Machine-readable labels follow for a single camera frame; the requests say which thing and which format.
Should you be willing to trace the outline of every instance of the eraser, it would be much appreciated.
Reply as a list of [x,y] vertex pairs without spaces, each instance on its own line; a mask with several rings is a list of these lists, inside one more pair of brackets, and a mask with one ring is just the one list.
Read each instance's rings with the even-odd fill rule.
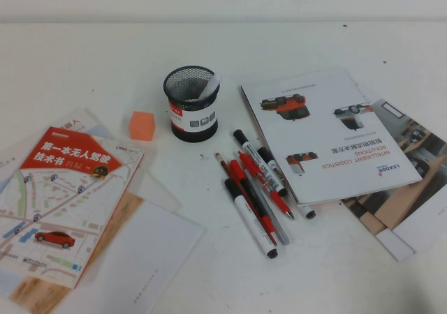
[[155,131],[154,115],[148,112],[133,112],[129,122],[132,140],[151,141]]

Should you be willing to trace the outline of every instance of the pen tip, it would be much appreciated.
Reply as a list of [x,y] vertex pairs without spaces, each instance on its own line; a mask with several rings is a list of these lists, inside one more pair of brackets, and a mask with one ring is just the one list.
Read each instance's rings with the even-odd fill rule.
[[287,211],[286,214],[292,219],[295,220],[295,216],[293,216],[291,211]]

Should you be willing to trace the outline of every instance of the black mesh pen holder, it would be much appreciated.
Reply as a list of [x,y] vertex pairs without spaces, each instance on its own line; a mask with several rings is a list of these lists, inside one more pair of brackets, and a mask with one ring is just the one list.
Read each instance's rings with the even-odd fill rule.
[[171,129],[186,142],[202,142],[217,130],[215,100],[218,86],[205,99],[197,100],[214,75],[202,66],[184,66],[171,72],[163,83],[169,99]]

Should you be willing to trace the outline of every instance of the marker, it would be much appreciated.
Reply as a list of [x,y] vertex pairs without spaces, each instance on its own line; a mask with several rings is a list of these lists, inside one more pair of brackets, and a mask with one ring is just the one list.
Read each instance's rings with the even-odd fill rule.
[[202,93],[199,95],[197,100],[203,100],[213,94],[214,91],[216,91],[216,88],[219,86],[222,80],[222,74],[215,73],[211,77],[210,81],[208,82],[205,89],[202,91]]
[[247,152],[254,160],[255,164],[259,167],[264,177],[270,183],[275,191],[278,192],[280,196],[287,195],[287,190],[283,186],[281,180],[279,180],[278,176],[269,168],[267,163],[259,156],[258,152],[251,146],[248,139],[245,137],[244,133],[237,129],[233,136],[240,143],[245,152]]
[[278,239],[283,245],[290,244],[290,240],[288,239],[286,233],[284,232],[284,229],[282,229],[282,226],[279,224],[279,221],[277,217],[274,215],[273,210],[270,208],[269,204],[267,203],[267,200],[264,198],[264,194],[259,190],[259,187],[254,182],[254,178],[251,176],[250,171],[248,169],[244,170],[248,180],[253,184],[254,190],[256,195],[258,196],[259,200],[265,207],[265,210],[267,211],[268,216],[270,217],[270,220],[272,220],[272,223],[274,225],[274,231],[276,235],[278,236]]
[[[282,171],[279,169],[279,166],[278,166],[277,162],[274,160],[272,153],[270,151],[268,151],[267,148],[265,148],[265,147],[258,149],[258,153],[262,157],[262,159],[268,164],[270,169],[272,169],[272,171],[274,173],[276,173],[277,176],[281,179],[284,186],[289,186],[289,184],[287,183],[286,177],[284,176]],[[308,218],[309,220],[314,218],[316,215],[314,209],[312,207],[310,207],[309,205],[300,204],[298,202],[297,197],[295,196],[295,193],[293,193],[292,189],[290,189],[290,191],[292,192],[292,196],[295,199],[296,203],[298,204],[298,211],[300,211],[300,213],[303,216],[305,216],[306,218]]]
[[269,258],[275,258],[276,256],[278,256],[277,249],[274,247],[273,242],[270,240],[264,228],[259,223],[259,220],[255,217],[248,202],[245,200],[245,198],[242,195],[242,192],[237,187],[236,182],[232,179],[227,179],[225,180],[225,186],[228,192],[231,194],[231,197],[233,198],[236,207],[239,209],[240,213],[242,214],[242,217],[249,226],[251,233],[256,238],[257,242],[263,249],[264,253]]
[[270,217],[268,216],[267,211],[265,210],[265,207],[259,201],[258,197],[256,196],[256,193],[253,189],[253,186],[250,184],[248,178],[245,176],[244,171],[242,171],[242,168],[240,167],[237,160],[233,159],[230,162],[230,172],[231,177],[234,178],[236,182],[239,182],[247,195],[249,196],[251,202],[253,202],[253,205],[255,209],[258,211],[259,216],[262,218],[264,226],[266,226],[267,229],[265,229],[267,232],[272,233],[274,232],[274,226],[272,221],[270,220]]
[[287,204],[281,199],[278,192],[275,192],[273,188],[270,186],[268,181],[265,180],[263,175],[261,174],[261,170],[259,167],[256,166],[256,164],[253,162],[251,157],[247,154],[243,154],[239,151],[239,157],[244,166],[250,171],[251,175],[258,178],[259,181],[262,183],[264,190],[267,192],[267,194],[272,198],[274,203],[281,209],[281,211],[292,220],[295,220],[295,216],[293,216],[291,209],[287,206]]
[[[222,165],[223,169],[225,170],[226,174],[228,175],[228,177],[230,177],[232,179],[235,179],[234,177],[231,176],[230,168],[229,168],[228,164],[226,163],[226,161],[222,158],[221,154],[219,152],[217,152],[215,154],[215,156],[216,156],[217,160],[221,163],[221,165]],[[275,239],[272,236],[272,234],[269,232],[269,227],[264,223],[263,219],[261,218],[261,216],[259,215],[258,211],[256,210],[253,202],[250,200],[249,196],[244,191],[244,189],[240,185],[240,183],[238,183],[236,181],[236,185],[240,189],[240,191],[242,192],[242,195],[244,196],[245,200],[248,202],[248,204],[249,204],[251,210],[253,211],[254,215],[257,217],[257,219],[259,220],[259,222],[263,226],[265,232],[267,232],[267,235],[269,236],[270,240],[272,240],[273,244],[276,246],[277,242],[275,241]]]
[[273,155],[270,151],[267,150],[267,148],[262,147],[258,149],[258,154],[261,156],[261,158],[267,163],[270,169],[278,176],[279,180],[281,180],[282,184],[284,186],[286,185],[286,178],[284,177],[284,174],[279,169],[277,162],[274,160]]

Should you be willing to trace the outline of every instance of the red pen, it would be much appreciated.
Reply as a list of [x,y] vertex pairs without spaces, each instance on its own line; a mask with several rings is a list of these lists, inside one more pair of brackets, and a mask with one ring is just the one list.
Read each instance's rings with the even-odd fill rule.
[[241,186],[249,196],[250,200],[253,202],[254,207],[258,211],[259,215],[263,220],[264,225],[268,229],[267,233],[274,232],[274,226],[272,220],[270,220],[270,217],[268,216],[265,207],[259,201],[258,196],[256,195],[253,187],[251,186],[247,176],[245,175],[244,171],[242,171],[242,168],[235,159],[233,159],[230,162],[230,172],[231,176],[234,177],[235,180],[241,184]]
[[271,187],[271,185],[268,183],[268,181],[265,180],[264,176],[262,175],[261,170],[259,167],[253,162],[250,155],[244,154],[239,151],[239,157],[242,161],[242,164],[246,167],[248,171],[250,171],[250,174],[258,178],[260,182],[263,185],[264,190],[267,192],[267,194],[272,198],[274,203],[281,209],[281,211],[288,215],[292,220],[295,220],[295,217],[292,214],[291,209],[287,206],[287,204],[281,199],[278,192]]

